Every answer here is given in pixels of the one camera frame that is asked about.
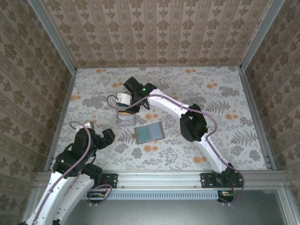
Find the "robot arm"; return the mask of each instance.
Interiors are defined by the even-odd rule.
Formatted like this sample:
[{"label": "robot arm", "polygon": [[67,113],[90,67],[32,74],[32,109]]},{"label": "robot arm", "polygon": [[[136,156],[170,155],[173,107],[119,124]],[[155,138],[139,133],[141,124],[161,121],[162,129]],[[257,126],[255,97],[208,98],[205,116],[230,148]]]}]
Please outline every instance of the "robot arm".
[{"label": "robot arm", "polygon": [[[164,94],[160,89],[157,89],[157,87],[153,84],[148,83],[143,86],[134,77],[129,78],[124,83],[124,86],[131,92],[131,95],[119,93],[118,100],[116,101],[119,106],[132,105],[133,103],[136,103],[142,98],[150,95],[150,97],[143,100],[132,109],[129,109],[130,113],[139,112],[140,106],[142,105],[146,105],[145,108],[148,108],[149,105],[151,105],[166,111],[174,118],[178,118],[180,120],[180,131],[182,136],[190,142],[195,142],[195,144],[199,146],[199,149],[209,161],[212,170],[219,174],[225,173],[226,171],[226,174],[228,174],[228,170],[231,169],[222,162],[224,161],[228,164],[228,161],[221,155],[211,141],[210,137],[208,139],[206,138],[208,129],[206,128],[207,123],[204,116],[202,114],[184,109],[189,108],[200,111],[201,109],[199,106],[196,104],[189,106],[178,102]],[[163,97],[167,97],[177,104],[174,104]]]},{"label": "robot arm", "polygon": [[[82,196],[92,187],[96,187],[102,180],[102,169],[86,162],[96,154],[98,149],[103,149],[113,143],[115,135],[111,129],[103,131],[100,137],[95,130],[88,128],[91,136],[90,148],[88,134],[84,128],[76,133],[71,150],[65,149],[56,157],[53,172],[47,188],[32,215],[19,225],[62,225],[70,212],[77,205]],[[68,171],[85,154],[80,161],[65,177],[61,176]]]}]

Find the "fern print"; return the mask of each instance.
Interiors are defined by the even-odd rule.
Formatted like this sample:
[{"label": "fern print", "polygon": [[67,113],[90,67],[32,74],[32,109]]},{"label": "fern print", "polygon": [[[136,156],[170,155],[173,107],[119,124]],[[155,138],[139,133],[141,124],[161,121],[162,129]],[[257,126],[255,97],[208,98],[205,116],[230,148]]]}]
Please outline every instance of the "fern print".
[{"label": "fern print", "polygon": [[161,163],[163,163],[163,160],[161,160],[159,158],[156,158],[156,159],[155,158],[151,158],[149,160],[144,160],[142,162],[142,164],[146,164],[146,165],[159,165]]},{"label": "fern print", "polygon": [[190,85],[196,84],[199,88],[202,87],[204,84],[204,81],[201,77],[198,76],[192,76],[192,79],[189,82]]},{"label": "fern print", "polygon": [[121,163],[125,163],[125,162],[128,162],[128,161],[132,161],[133,159],[132,158],[129,158],[129,157],[120,157],[120,158],[115,158],[112,162],[112,165],[119,165]]},{"label": "fern print", "polygon": [[170,114],[166,114],[165,116],[161,116],[159,121],[162,121],[164,128],[172,128],[176,125],[176,119]]},{"label": "fern print", "polygon": [[208,106],[205,108],[206,111],[211,112],[211,113],[218,113],[224,112],[225,110],[230,109],[231,107],[229,106],[228,102],[226,103],[224,100],[223,102],[217,100],[217,102],[211,101],[209,102]]},{"label": "fern print", "polygon": [[178,78],[180,78],[178,76],[178,74],[167,74],[166,77],[165,77],[166,80],[171,80],[171,81],[174,81],[174,80],[176,80]]},{"label": "fern print", "polygon": [[227,125],[226,128],[224,129],[224,131],[236,130],[236,129],[238,129],[238,128],[240,128],[240,124],[238,124],[238,125],[234,125],[234,124],[232,124],[232,125]]},{"label": "fern print", "polygon": [[215,93],[215,92],[207,92],[207,91],[205,91],[204,92],[204,94],[206,94],[206,95],[211,95],[211,96],[213,96],[213,97],[215,97],[215,98],[224,98],[222,95],[220,95],[219,93]]},{"label": "fern print", "polygon": [[158,153],[160,157],[165,157],[165,165],[170,165],[175,163],[175,161],[178,159],[177,153],[174,151],[173,148],[168,147],[166,150],[162,150]]},{"label": "fern print", "polygon": [[109,107],[108,105],[105,105],[102,109],[103,109],[103,110],[107,110],[107,111],[109,111],[109,112],[114,112],[114,111],[116,111],[115,109]]},{"label": "fern print", "polygon": [[186,96],[191,96],[188,99],[182,100],[182,103],[187,105],[197,104],[201,109],[204,108],[204,103],[206,103],[206,99],[201,96],[201,93],[199,92],[189,92],[186,93]]},{"label": "fern print", "polygon": [[153,84],[155,85],[155,86],[157,86],[159,89],[161,89],[161,90],[167,90],[168,88],[170,88],[169,87],[169,84],[168,83],[166,83],[165,81],[164,81],[164,83],[162,83],[162,82],[160,82],[160,81],[158,81],[158,83],[157,82],[153,82]]},{"label": "fern print", "polygon": [[249,146],[251,146],[252,142],[256,142],[257,140],[257,136],[256,133],[252,133],[252,131],[250,131],[250,133],[246,130],[243,130],[244,133],[237,131],[234,135],[233,138],[231,139],[230,143],[234,143],[234,144],[239,144],[239,145],[244,145],[247,146],[247,144],[249,144]]},{"label": "fern print", "polygon": [[124,131],[124,133],[122,133],[122,135],[118,138],[118,141],[127,144],[133,144],[135,141],[135,139],[132,137],[133,133],[134,132],[132,130],[127,129],[127,131]]},{"label": "fern print", "polygon": [[104,87],[107,87],[107,85],[111,82],[110,76],[101,76],[99,81],[96,82],[98,85],[103,85]]},{"label": "fern print", "polygon": [[182,144],[182,142],[181,141],[178,141],[178,139],[165,139],[165,140],[163,140],[163,142],[164,143],[166,143],[166,144],[171,144],[171,145],[180,145],[180,144]]}]

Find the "floral tablecloth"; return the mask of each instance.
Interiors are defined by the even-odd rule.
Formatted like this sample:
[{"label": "floral tablecloth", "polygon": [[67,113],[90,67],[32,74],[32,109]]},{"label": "floral tablecloth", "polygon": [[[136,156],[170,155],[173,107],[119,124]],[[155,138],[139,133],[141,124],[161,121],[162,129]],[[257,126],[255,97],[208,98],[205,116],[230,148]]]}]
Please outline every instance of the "floral tablecloth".
[{"label": "floral tablecloth", "polygon": [[[131,76],[210,113],[218,123],[212,140],[236,168],[266,169],[236,67],[79,69],[55,156],[74,141],[68,123],[91,120],[97,134],[111,128],[116,135],[112,145],[97,152],[95,164],[105,170],[210,170],[206,157],[181,136],[179,122],[158,108],[142,107],[135,127],[161,121],[163,140],[138,145],[132,138],[133,126],[117,126],[116,112],[107,106],[106,96],[126,92],[123,83]],[[206,121],[211,131],[213,123]]]}]

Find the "purple cable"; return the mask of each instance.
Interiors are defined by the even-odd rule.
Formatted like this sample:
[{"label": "purple cable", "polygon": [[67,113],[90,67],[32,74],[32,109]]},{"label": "purple cable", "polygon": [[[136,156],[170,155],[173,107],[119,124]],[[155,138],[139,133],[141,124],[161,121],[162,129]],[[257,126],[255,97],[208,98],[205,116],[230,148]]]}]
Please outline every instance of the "purple cable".
[{"label": "purple cable", "polygon": [[70,122],[70,127],[73,128],[73,129],[75,129],[75,127],[72,126],[72,123],[76,123],[76,124],[82,126],[82,127],[85,129],[85,131],[86,131],[87,134],[88,134],[88,138],[89,138],[88,147],[86,148],[86,151],[85,151],[84,154],[81,156],[81,158],[80,158],[76,163],[74,163],[74,165],[71,166],[67,171],[65,171],[65,173],[64,173],[63,175],[61,175],[61,177],[59,177],[59,178],[57,179],[57,181],[51,186],[51,188],[49,189],[49,191],[48,191],[48,193],[47,193],[45,199],[42,201],[41,206],[40,206],[39,209],[37,210],[37,214],[36,214],[36,216],[35,216],[34,219],[33,219],[32,225],[35,225],[36,221],[38,220],[38,216],[39,216],[39,214],[41,213],[41,211],[42,211],[42,209],[43,209],[43,206],[45,205],[47,199],[49,198],[49,195],[52,193],[52,191],[53,191],[53,189],[55,188],[55,186],[56,186],[56,185],[57,185],[57,184],[58,184],[58,183],[59,183],[59,182],[60,182],[60,181],[61,181],[61,180],[62,180],[62,179],[70,172],[70,171],[72,171],[72,170],[74,169],[75,166],[77,166],[77,165],[85,158],[85,156],[87,155],[87,153],[88,153],[89,150],[90,150],[91,136],[90,136],[90,132],[89,132],[89,130],[87,129],[87,127],[86,127],[83,123],[80,123],[80,122],[77,122],[77,121],[71,121],[71,122]]},{"label": "purple cable", "polygon": [[[119,110],[118,107],[114,107],[114,106],[112,106],[112,105],[109,103],[109,98],[110,98],[110,97],[114,97],[116,100],[118,100],[119,98],[118,98],[117,96],[115,96],[115,95],[109,95],[109,96],[107,96],[107,98],[106,98],[107,105],[108,105],[109,107],[111,107],[111,108],[113,108],[113,109],[115,109],[115,110],[118,111],[118,110]],[[190,108],[184,107],[184,106],[178,104],[177,102],[173,101],[172,99],[170,99],[170,98],[168,98],[168,97],[166,97],[166,96],[162,96],[162,95],[148,95],[148,96],[146,96],[146,97],[143,97],[141,100],[139,100],[139,101],[133,103],[132,105],[130,105],[130,106],[128,106],[128,107],[125,107],[125,108],[122,108],[122,110],[130,109],[131,107],[133,107],[133,106],[139,104],[140,102],[142,102],[143,100],[145,100],[145,99],[147,99],[147,98],[149,98],[149,97],[160,97],[160,98],[164,98],[164,99],[168,100],[169,102],[173,103],[174,105],[176,105],[176,106],[178,106],[178,107],[180,107],[180,108],[182,108],[182,109],[185,109],[185,110],[189,110],[189,111],[192,111],[192,112],[195,112],[195,113],[202,114],[202,115],[204,115],[204,116],[207,116],[208,118],[210,118],[210,119],[213,121],[213,123],[215,124],[215,129],[214,129],[212,132],[210,132],[208,135],[206,135],[205,140],[207,141],[207,143],[209,144],[209,146],[211,147],[211,149],[214,151],[214,153],[216,154],[216,156],[220,159],[220,161],[221,161],[224,165],[226,165],[227,167],[229,167],[229,168],[233,169],[234,171],[236,171],[237,173],[239,173],[239,175],[241,176],[241,178],[242,178],[243,181],[242,181],[242,189],[241,189],[240,195],[239,195],[235,200],[233,200],[231,203],[236,202],[236,201],[242,196],[242,194],[243,194],[244,187],[245,187],[245,179],[244,179],[243,174],[242,174],[238,169],[236,169],[236,168],[234,168],[234,167],[228,165],[228,164],[227,164],[227,163],[219,156],[219,154],[217,153],[217,151],[214,149],[214,147],[212,146],[212,144],[211,144],[210,141],[208,140],[208,138],[209,138],[211,135],[213,135],[213,134],[217,131],[218,126],[217,126],[217,122],[215,121],[215,119],[214,119],[211,115],[207,114],[206,112],[202,112],[202,111],[199,111],[199,110],[196,110],[196,109],[190,109]]]},{"label": "purple cable", "polygon": [[[96,190],[96,189],[102,188],[102,187],[109,187],[110,190],[109,190],[108,195],[107,195],[104,199],[102,199],[101,202],[97,203],[98,205],[103,204],[103,203],[107,200],[107,198],[111,195],[111,192],[112,192],[112,190],[113,190],[112,186],[111,186],[110,184],[102,184],[102,185],[99,185],[99,186],[97,186],[97,187],[94,187],[94,188],[91,188],[90,190],[88,190],[88,191],[93,191],[93,190]],[[90,202],[90,197],[91,197],[91,196],[93,196],[93,195],[90,195],[89,198],[88,198],[88,202],[89,202],[90,204],[92,204],[92,203]]]}]

